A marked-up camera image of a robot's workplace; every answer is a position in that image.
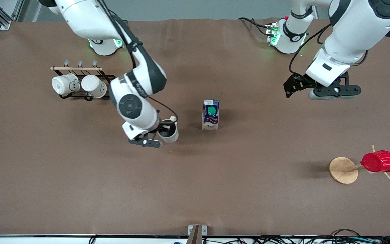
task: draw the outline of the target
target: red cup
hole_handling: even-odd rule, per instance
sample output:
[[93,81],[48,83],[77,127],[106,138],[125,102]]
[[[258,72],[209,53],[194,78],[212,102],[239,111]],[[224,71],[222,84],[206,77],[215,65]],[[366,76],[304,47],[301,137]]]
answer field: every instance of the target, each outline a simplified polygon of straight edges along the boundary
[[390,172],[390,152],[377,151],[367,153],[362,158],[361,164],[371,172]]

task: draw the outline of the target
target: wooden dowel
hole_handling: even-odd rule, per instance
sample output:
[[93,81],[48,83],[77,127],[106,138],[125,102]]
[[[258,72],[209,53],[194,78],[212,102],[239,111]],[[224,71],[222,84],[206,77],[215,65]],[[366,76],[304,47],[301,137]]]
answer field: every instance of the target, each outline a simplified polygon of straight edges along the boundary
[[70,68],[70,67],[51,67],[51,70],[73,70],[73,71],[102,71],[102,68]]
[[345,169],[342,170],[342,171],[343,171],[344,173],[349,173],[349,172],[353,172],[353,171],[361,170],[361,169],[364,169],[364,166],[363,166],[363,165],[353,165],[353,166],[350,166],[350,167],[345,168]]
[[383,172],[384,173],[384,175],[388,178],[388,179],[390,179],[390,176],[386,173],[386,172]]

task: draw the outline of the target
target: table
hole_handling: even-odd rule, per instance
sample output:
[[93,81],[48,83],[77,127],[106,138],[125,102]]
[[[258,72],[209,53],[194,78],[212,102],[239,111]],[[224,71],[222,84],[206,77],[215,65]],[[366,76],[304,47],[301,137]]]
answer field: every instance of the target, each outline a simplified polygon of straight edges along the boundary
[[[274,19],[260,21],[269,23]],[[315,33],[327,24],[315,21]],[[131,145],[108,100],[60,99],[51,66],[97,60],[131,69],[127,51],[98,57],[66,23],[12,23],[0,34],[0,233],[390,235],[390,181],[361,172],[335,182],[329,162],[390,151],[390,39],[350,70],[355,99],[286,99],[291,55],[240,20],[130,22],[168,76],[154,97],[180,116],[180,138]],[[316,42],[302,49],[303,72]],[[204,99],[218,99],[218,131],[201,130]],[[162,110],[161,117],[171,115]]]

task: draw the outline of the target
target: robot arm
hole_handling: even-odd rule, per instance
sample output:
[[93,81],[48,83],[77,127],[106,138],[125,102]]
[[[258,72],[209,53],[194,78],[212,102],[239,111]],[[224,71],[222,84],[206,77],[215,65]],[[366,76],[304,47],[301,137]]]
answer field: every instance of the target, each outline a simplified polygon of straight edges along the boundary
[[78,36],[89,40],[123,40],[127,50],[139,65],[112,80],[109,96],[118,114],[126,121],[122,128],[132,144],[159,148],[161,142],[147,137],[159,135],[166,142],[178,138],[176,118],[161,121],[158,112],[147,102],[151,94],[164,89],[167,77],[164,70],[153,60],[127,25],[117,15],[110,15],[100,0],[40,0],[44,6],[58,8],[70,28]]
[[[313,19],[310,5],[329,6],[333,33],[317,52],[306,74],[293,75],[284,84],[287,97],[314,87],[309,94],[311,99],[354,97],[360,88],[348,85],[347,71],[384,36],[390,37],[390,0],[291,0],[288,20],[280,20],[271,28],[275,34],[270,40],[272,46],[287,54],[299,49]],[[342,78],[345,86],[339,85]]]

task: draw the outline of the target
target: floor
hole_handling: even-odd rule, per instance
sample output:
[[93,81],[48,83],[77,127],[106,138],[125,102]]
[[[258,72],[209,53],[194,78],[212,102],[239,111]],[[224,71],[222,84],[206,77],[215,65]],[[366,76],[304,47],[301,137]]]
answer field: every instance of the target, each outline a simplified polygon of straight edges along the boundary
[[[168,19],[237,19],[249,17],[265,19],[289,14],[290,3],[283,0],[138,0],[130,3],[107,0],[108,7],[129,21]],[[24,21],[63,21],[35,0],[25,6]],[[319,17],[327,18],[327,9],[319,9]]]

